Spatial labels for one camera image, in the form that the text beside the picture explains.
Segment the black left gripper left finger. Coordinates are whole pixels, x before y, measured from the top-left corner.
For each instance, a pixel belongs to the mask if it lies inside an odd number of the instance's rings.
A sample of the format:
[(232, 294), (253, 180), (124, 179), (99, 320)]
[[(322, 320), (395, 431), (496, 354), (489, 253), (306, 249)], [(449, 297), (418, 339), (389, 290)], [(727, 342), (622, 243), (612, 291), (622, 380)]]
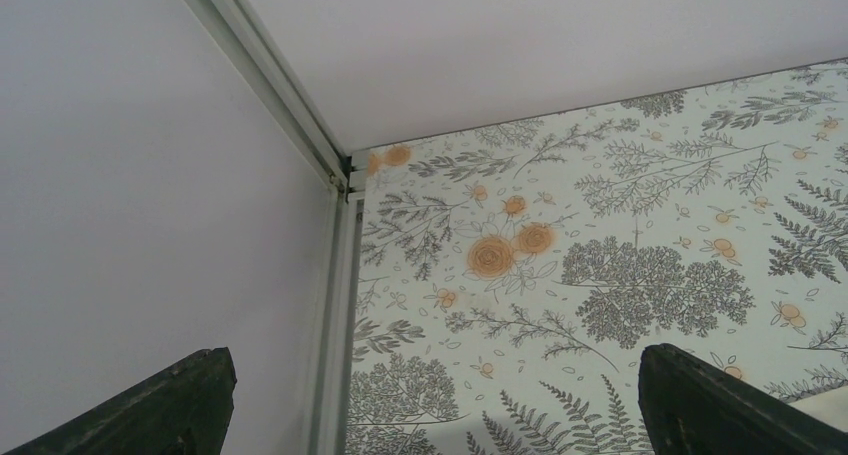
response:
[(199, 350), (9, 452), (219, 454), (235, 387), (230, 350)]

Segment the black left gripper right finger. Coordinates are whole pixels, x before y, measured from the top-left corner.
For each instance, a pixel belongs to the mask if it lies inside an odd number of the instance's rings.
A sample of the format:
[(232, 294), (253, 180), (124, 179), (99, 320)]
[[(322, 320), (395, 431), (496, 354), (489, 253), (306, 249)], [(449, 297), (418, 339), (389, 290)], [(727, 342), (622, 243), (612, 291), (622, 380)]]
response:
[(638, 402), (657, 454), (845, 454), (847, 433), (672, 345), (646, 347)]

